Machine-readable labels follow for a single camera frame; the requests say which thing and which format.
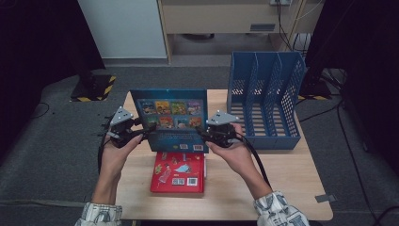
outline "gray carpet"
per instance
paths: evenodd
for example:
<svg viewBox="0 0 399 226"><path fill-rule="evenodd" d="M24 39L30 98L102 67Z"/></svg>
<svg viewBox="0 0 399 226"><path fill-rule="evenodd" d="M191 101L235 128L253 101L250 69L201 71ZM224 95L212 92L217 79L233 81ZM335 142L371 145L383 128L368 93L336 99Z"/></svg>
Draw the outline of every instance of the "gray carpet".
<svg viewBox="0 0 399 226"><path fill-rule="evenodd" d="M0 168L0 200L89 201L97 179L96 136L104 123L122 105L130 88L207 88L226 89L229 67L124 67L108 68L117 76L106 101L73 103L70 95L77 76L47 87L32 119L17 138L7 161ZM332 100L300 103L300 119L330 109L340 102ZM366 153L348 113L341 109L343 126L359 167L370 204L377 216L389 206L399 204L399 177L378 153ZM337 111L301 123L331 204L333 220L323 225L373 225L346 147ZM81 208L38 205L0 205L0 225L73 225ZM254 222L242 224L254 225ZM399 211L388 214L381 225L398 225ZM142 225L160 222L143 221ZM163 225L183 225L161 222Z"/></svg>

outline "electrical outlet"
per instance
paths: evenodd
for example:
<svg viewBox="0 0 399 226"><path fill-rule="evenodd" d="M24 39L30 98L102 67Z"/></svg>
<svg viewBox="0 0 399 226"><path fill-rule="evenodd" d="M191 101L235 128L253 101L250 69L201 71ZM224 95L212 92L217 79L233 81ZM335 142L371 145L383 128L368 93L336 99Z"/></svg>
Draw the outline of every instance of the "electrical outlet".
<svg viewBox="0 0 399 226"><path fill-rule="evenodd" d="M290 6L293 0L270 0L270 6L276 6L278 2L282 6Z"/></svg>

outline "white wall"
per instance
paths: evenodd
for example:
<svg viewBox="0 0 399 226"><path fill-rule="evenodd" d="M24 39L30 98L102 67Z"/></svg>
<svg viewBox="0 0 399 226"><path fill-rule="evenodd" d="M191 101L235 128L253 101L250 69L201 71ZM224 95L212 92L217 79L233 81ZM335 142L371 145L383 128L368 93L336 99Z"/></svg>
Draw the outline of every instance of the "white wall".
<svg viewBox="0 0 399 226"><path fill-rule="evenodd" d="M167 58L156 0L79 0L102 58Z"/></svg>

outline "blue book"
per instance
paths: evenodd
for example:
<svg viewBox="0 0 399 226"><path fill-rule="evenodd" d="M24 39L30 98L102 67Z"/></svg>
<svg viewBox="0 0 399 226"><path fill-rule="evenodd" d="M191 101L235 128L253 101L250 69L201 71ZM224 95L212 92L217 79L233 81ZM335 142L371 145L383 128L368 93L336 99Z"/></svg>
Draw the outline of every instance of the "blue book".
<svg viewBox="0 0 399 226"><path fill-rule="evenodd" d="M131 89L143 128L156 124L148 141L153 152L209 153L196 131L206 128L206 89Z"/></svg>

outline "book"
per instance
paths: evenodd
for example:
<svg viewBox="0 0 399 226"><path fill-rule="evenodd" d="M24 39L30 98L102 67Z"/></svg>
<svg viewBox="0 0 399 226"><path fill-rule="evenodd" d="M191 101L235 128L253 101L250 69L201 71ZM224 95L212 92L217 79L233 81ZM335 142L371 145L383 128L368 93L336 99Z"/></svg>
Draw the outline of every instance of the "book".
<svg viewBox="0 0 399 226"><path fill-rule="evenodd" d="M148 137L153 152L209 153L196 131L208 119L206 89L131 89L143 128L156 123Z"/></svg>
<svg viewBox="0 0 399 226"><path fill-rule="evenodd" d="M150 191L154 193L202 193L204 153L157 153Z"/></svg>

